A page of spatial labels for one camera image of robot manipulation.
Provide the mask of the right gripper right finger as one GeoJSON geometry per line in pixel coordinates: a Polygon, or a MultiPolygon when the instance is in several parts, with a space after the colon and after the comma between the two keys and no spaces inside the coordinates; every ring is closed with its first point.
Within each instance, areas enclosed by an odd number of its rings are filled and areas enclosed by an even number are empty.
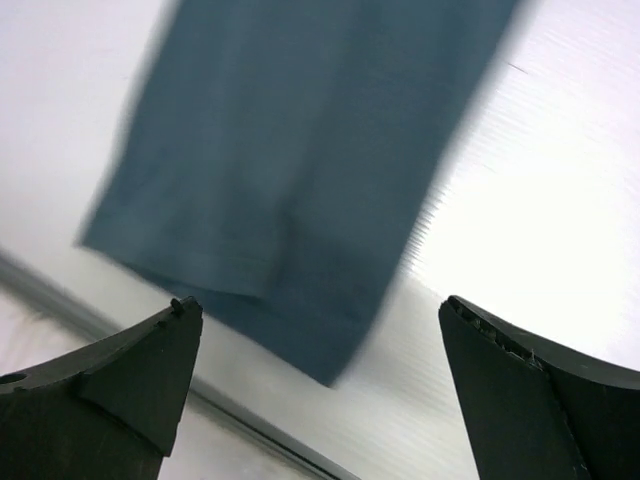
{"type": "Polygon", "coordinates": [[[638,478],[638,372],[459,296],[438,318],[480,479],[638,478]]]}

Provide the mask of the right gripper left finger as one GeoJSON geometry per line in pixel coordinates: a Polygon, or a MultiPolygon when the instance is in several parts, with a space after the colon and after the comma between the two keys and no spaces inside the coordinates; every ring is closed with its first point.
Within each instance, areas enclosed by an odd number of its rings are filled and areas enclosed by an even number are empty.
{"type": "Polygon", "coordinates": [[[192,297],[1,378],[4,479],[155,479],[172,453],[203,327],[192,297]]]}

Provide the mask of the teal shirt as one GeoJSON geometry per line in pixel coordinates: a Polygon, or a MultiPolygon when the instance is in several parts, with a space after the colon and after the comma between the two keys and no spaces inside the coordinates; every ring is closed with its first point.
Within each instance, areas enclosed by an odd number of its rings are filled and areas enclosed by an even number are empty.
{"type": "Polygon", "coordinates": [[[82,235],[323,385],[515,1],[182,1],[82,235]]]}

